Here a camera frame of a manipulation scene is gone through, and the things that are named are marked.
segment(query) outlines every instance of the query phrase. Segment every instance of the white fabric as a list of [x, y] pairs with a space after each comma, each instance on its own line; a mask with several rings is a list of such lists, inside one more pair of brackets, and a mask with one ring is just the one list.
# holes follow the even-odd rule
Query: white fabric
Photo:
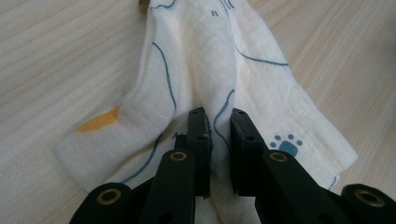
[[270, 30], [245, 0], [151, 0], [140, 60], [129, 91], [95, 113], [120, 105], [117, 120], [71, 132], [54, 149], [87, 191], [106, 182], [134, 188], [153, 177], [174, 134], [187, 132], [187, 113], [199, 106], [214, 149], [212, 196], [197, 198], [197, 223], [259, 223], [252, 199], [233, 196], [230, 183], [233, 107], [248, 112], [269, 148], [295, 154], [324, 188], [357, 159], [294, 80]]

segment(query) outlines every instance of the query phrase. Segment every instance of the wooden table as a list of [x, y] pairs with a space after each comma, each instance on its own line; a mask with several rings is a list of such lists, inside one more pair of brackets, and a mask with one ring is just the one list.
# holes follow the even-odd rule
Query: wooden table
[[[396, 199], [396, 1], [249, 3], [360, 156], [335, 191], [363, 183]], [[70, 220], [86, 192], [51, 149], [126, 81], [137, 65], [127, 58], [144, 38], [134, 24], [144, 20], [133, 0], [0, 1], [1, 223]], [[90, 87], [90, 78], [103, 86]], [[72, 79], [81, 84], [63, 91]]]

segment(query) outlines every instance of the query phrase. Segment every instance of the orange stain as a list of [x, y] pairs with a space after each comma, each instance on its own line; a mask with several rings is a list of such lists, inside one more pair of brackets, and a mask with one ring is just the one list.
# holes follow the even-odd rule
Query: orange stain
[[99, 130], [102, 127], [105, 127], [106, 125], [116, 121], [117, 117], [119, 116], [119, 111], [120, 111], [120, 107], [117, 106], [115, 109], [105, 114], [99, 115], [93, 119], [88, 120], [83, 125], [79, 126], [79, 128], [77, 128], [76, 131], [79, 133], [87, 133], [87, 132]]

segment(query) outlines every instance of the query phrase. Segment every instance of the blue paw print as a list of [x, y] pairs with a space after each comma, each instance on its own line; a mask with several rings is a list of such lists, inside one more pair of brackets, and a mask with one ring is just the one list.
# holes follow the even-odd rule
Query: blue paw print
[[[290, 155], [292, 155], [293, 157], [295, 157], [295, 156], [297, 155], [297, 152], [298, 152], [297, 146], [302, 146], [302, 145], [303, 145], [303, 141], [297, 140], [297, 141], [295, 142], [295, 145], [297, 145], [297, 146], [295, 146], [295, 145], [290, 141], [290, 140], [293, 140], [293, 139], [294, 139], [294, 135], [289, 134], [289, 135], [288, 135], [288, 138], [289, 138], [288, 141], [287, 141], [287, 140], [282, 141], [282, 138], [281, 138], [279, 135], [275, 135], [275, 139], [276, 139], [277, 141], [279, 141], [279, 142], [282, 141], [282, 142], [280, 143], [279, 147], [278, 147], [279, 150], [288, 152]], [[271, 147], [276, 147], [276, 143], [275, 143], [275, 142], [272, 142], [272, 143], [270, 143], [270, 146], [271, 146]]]

